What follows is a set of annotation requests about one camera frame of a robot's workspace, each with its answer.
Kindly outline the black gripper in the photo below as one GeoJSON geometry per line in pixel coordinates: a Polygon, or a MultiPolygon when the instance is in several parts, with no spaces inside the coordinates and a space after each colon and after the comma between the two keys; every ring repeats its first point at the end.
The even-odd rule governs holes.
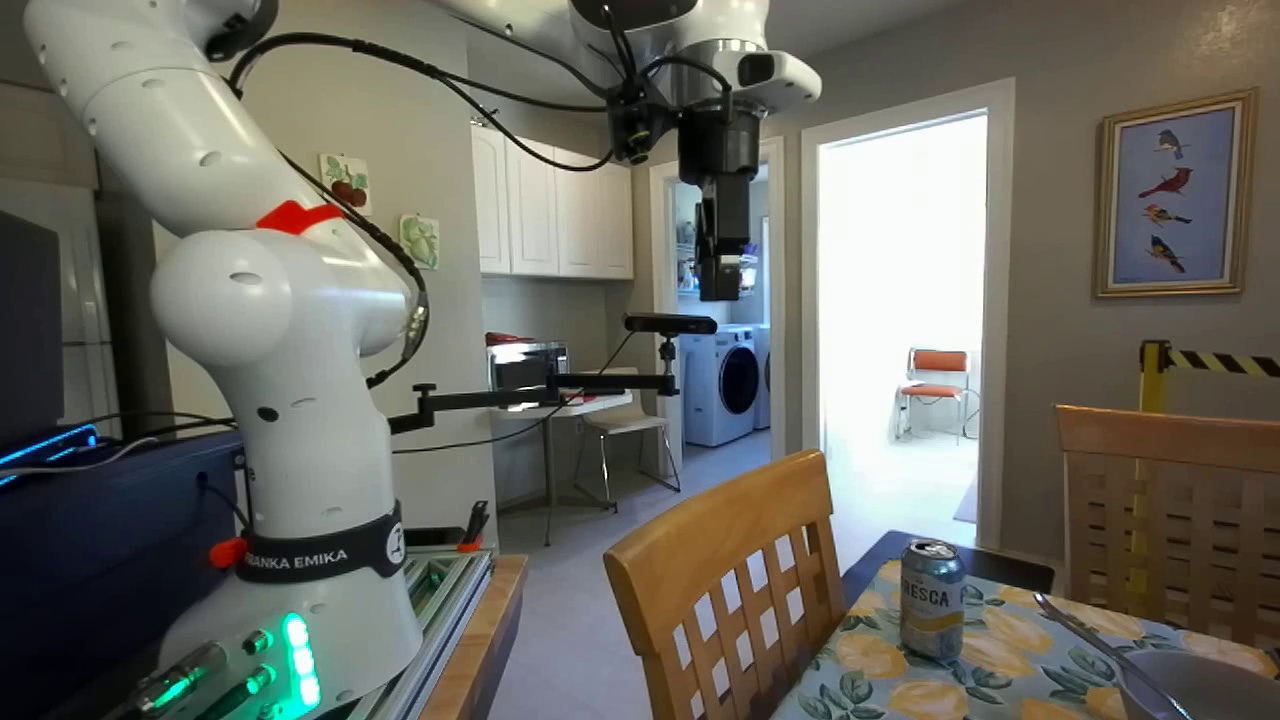
{"type": "Polygon", "coordinates": [[[759,118],[743,108],[701,108],[680,123],[680,181],[701,189],[701,300],[743,291],[749,189],[759,173],[759,118]]]}

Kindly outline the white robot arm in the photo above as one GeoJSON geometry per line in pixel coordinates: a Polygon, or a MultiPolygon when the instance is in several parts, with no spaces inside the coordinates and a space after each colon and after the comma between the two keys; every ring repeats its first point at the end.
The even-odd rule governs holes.
{"type": "MultiPolygon", "coordinates": [[[[587,88],[609,158],[680,141],[704,189],[701,273],[732,287],[759,120],[825,94],[770,40],[770,0],[437,0],[587,88]]],[[[278,0],[27,0],[55,98],[177,236],[151,276],[162,334],[203,366],[247,453],[227,580],[162,639],[114,720],[311,720],[380,693],[424,644],[403,576],[380,349],[414,351],[427,291],[245,113],[222,63],[282,38],[278,0]]]]}

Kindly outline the robot base control panel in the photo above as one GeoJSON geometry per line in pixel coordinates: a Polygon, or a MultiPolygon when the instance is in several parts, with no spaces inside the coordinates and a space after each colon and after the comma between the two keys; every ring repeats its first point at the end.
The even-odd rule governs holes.
{"type": "Polygon", "coordinates": [[[403,580],[422,644],[400,674],[369,693],[336,686],[366,633],[356,626],[325,628],[318,609],[291,609],[156,667],[105,720],[414,720],[488,576],[488,551],[414,551],[403,580]]]}

